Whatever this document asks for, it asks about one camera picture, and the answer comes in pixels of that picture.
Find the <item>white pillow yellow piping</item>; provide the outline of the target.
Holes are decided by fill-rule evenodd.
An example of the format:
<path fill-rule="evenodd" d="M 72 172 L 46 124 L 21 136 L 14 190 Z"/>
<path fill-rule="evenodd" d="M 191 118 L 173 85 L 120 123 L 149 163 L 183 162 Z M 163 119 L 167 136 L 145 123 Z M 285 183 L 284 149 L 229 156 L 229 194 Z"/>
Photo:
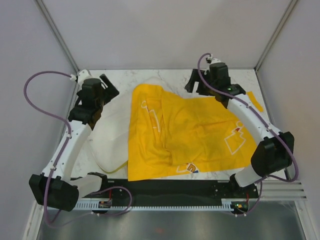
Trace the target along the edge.
<path fill-rule="evenodd" d="M 135 88 L 120 92 L 103 107 L 100 119 L 88 137 L 92 159 L 106 174 L 115 174 L 128 164 L 128 136 Z"/>

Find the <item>yellow pillowcase with logo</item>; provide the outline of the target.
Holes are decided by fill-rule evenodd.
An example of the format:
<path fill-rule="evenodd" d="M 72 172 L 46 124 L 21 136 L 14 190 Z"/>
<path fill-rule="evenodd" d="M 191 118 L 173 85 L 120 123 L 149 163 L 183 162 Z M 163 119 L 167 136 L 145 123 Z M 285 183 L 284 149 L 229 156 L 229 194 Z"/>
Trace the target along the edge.
<path fill-rule="evenodd" d="M 256 147 L 241 120 L 213 97 L 183 98 L 152 84 L 133 90 L 130 181 L 243 168 Z"/>

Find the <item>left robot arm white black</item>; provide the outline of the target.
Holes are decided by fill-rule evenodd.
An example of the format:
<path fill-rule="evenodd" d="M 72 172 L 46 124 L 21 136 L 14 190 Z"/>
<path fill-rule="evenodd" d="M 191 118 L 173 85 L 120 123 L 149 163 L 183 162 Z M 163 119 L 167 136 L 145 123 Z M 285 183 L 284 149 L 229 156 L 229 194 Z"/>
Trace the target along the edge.
<path fill-rule="evenodd" d="M 93 77 L 88 70 L 70 75 L 80 87 L 75 106 L 62 121 L 67 129 L 53 157 L 40 174 L 33 174 L 29 186 L 38 204 L 70 212 L 79 199 L 96 194 L 105 197 L 110 190 L 108 177 L 89 172 L 72 178 L 72 171 L 81 148 L 101 118 L 103 107 L 119 95 L 105 74 Z"/>

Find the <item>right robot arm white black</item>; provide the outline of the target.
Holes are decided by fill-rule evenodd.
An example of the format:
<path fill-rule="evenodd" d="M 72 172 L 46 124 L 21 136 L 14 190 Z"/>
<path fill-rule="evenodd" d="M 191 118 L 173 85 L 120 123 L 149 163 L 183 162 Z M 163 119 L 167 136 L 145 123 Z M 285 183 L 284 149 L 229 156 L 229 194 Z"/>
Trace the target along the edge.
<path fill-rule="evenodd" d="M 214 96 L 225 109 L 235 114 L 257 144 L 250 164 L 229 178 L 228 191 L 233 197 L 241 197 L 247 186 L 296 164 L 294 136 L 289 131 L 282 132 L 258 112 L 248 93 L 239 84 L 231 83 L 224 62 L 212 63 L 207 70 L 194 68 L 185 90 L 191 93 L 195 83 L 198 83 L 198 94 Z"/>

